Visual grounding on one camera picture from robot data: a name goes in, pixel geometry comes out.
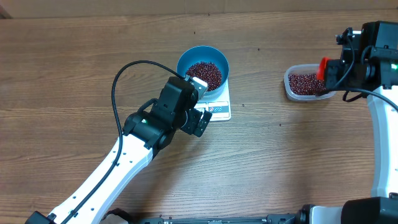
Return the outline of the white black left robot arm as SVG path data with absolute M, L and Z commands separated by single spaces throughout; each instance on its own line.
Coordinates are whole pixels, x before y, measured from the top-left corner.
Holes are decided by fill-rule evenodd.
M 128 183 L 167 147 L 177 130 L 200 137 L 211 113 L 195 109 L 208 85 L 197 77 L 170 77 L 158 98 L 118 125 L 119 137 L 84 183 L 49 215 L 34 212 L 27 224 L 126 223 L 109 208 Z

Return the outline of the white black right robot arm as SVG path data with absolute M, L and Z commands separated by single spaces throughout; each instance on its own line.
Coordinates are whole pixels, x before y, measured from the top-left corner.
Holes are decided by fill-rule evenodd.
M 367 22 L 361 30 L 347 28 L 336 36 L 342 46 L 338 60 L 323 58 L 317 79 L 325 90 L 356 92 L 365 98 L 374 133 L 374 180 L 369 198 L 349 200 L 341 207 L 304 205 L 279 223 L 397 223 L 397 23 Z

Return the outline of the red measuring scoop blue handle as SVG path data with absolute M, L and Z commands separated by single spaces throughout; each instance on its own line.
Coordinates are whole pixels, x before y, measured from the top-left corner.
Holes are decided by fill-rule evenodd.
M 316 72 L 317 80 L 325 81 L 325 70 L 327 68 L 327 63 L 330 60 L 329 57 L 323 57 Z

